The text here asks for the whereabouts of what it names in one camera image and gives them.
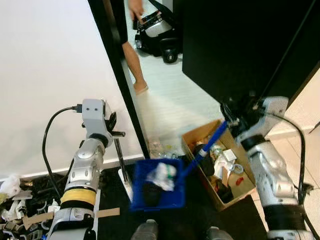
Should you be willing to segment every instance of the yellow tape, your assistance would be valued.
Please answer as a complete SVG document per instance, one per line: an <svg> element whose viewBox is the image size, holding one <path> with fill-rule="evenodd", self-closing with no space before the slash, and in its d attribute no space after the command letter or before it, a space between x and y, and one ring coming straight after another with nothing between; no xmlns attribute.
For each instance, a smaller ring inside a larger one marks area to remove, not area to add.
<svg viewBox="0 0 320 240"><path fill-rule="evenodd" d="M63 194L61 198L61 203L64 203L66 201L72 201L72 200L83 201L91 205L95 205L96 193L88 189L81 189L81 188L70 189Z"/></svg>

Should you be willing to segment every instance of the blue basket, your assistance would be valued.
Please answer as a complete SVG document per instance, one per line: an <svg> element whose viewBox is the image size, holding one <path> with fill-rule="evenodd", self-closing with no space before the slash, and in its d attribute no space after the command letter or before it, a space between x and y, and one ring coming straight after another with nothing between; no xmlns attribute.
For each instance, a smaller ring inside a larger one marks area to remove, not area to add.
<svg viewBox="0 0 320 240"><path fill-rule="evenodd" d="M160 209L182 208L185 205L185 181L181 180L174 186L174 191L163 191L158 206L148 207L143 197L143 184L146 182L148 173L154 170L158 163L170 164L176 168L176 179L183 172L181 159L150 159L140 160L135 163L132 211L156 211Z"/></svg>

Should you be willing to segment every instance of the person's leg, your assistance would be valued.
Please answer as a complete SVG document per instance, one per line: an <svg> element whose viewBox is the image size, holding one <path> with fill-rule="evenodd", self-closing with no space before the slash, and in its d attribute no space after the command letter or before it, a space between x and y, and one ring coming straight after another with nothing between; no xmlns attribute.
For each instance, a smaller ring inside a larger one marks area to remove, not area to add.
<svg viewBox="0 0 320 240"><path fill-rule="evenodd" d="M139 93L141 90L147 87L147 83L142 74L139 57L133 47L129 42L122 44L124 56L128 66L135 78L134 89L136 93Z"/></svg>
<svg viewBox="0 0 320 240"><path fill-rule="evenodd" d="M142 74L138 55L130 43L128 43L125 3L124 0L110 0L110 3L115 18L116 27L119 32L120 42L122 44L125 59L133 76L135 77L135 84L133 85L134 90L138 94L143 89L147 88L147 83L145 82Z"/></svg>

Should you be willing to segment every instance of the hand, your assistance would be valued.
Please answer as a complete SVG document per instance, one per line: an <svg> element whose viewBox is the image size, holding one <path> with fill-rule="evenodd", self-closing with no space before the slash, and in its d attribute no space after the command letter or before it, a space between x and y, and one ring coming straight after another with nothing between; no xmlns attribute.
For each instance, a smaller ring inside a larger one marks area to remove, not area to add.
<svg viewBox="0 0 320 240"><path fill-rule="evenodd" d="M130 10L130 16L132 21L136 18L139 20L140 23L142 22L141 15L144 14L144 8L142 4L142 0L128 0L129 10Z"/></svg>

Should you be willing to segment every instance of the blue handle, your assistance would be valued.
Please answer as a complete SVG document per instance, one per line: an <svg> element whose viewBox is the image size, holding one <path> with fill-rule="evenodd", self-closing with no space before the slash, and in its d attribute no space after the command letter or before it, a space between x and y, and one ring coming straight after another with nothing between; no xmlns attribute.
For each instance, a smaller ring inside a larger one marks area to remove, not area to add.
<svg viewBox="0 0 320 240"><path fill-rule="evenodd" d="M195 156L195 159L192 160L192 162L189 164L189 166L182 172L180 175L180 178L185 178L198 164L199 162L204 158L200 153L202 152L208 152L212 145L221 137L221 135L225 132L227 129L227 121L224 121L219 128L214 132L213 136L210 138L207 145L205 145L202 150L199 151L199 153Z"/></svg>

